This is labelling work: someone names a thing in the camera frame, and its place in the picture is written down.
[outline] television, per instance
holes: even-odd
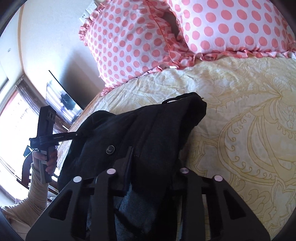
[[[52,79],[46,86],[46,102],[54,108],[57,114],[63,118],[69,125],[82,113],[82,108],[75,102],[70,95],[64,90],[58,80],[52,75]]]

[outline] curtain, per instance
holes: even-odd
[[[33,89],[34,87],[30,87],[29,84],[24,80],[24,78],[21,79],[19,84],[16,85],[16,90],[21,95],[21,97],[28,103],[28,105],[31,107],[31,109],[34,111],[36,115],[39,115],[40,108],[42,106],[48,105],[45,101],[45,99],[40,95],[37,96],[37,90]],[[56,121],[54,124],[54,132],[56,133],[62,133],[62,132],[68,132],[68,129],[70,128],[69,124],[66,123],[59,115],[56,117]]]

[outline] yellow floral bed sheet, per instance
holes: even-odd
[[[143,76],[97,96],[70,131],[97,110],[120,114],[188,92],[207,102],[188,167],[223,176],[273,238],[296,206],[296,60],[225,57]],[[69,146],[59,147],[59,168]]]

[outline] pillow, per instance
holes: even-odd
[[[194,64],[185,41],[177,42],[161,18],[165,12],[163,1],[104,1],[80,28],[105,82],[101,95],[138,76]]]
[[[168,0],[189,49],[202,60],[222,55],[294,57],[283,16],[269,0]]]

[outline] long sleeve shirt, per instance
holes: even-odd
[[[23,239],[47,207],[48,183],[41,184],[40,172],[34,168],[32,163],[32,179],[28,197],[14,206],[2,208],[2,212]]]

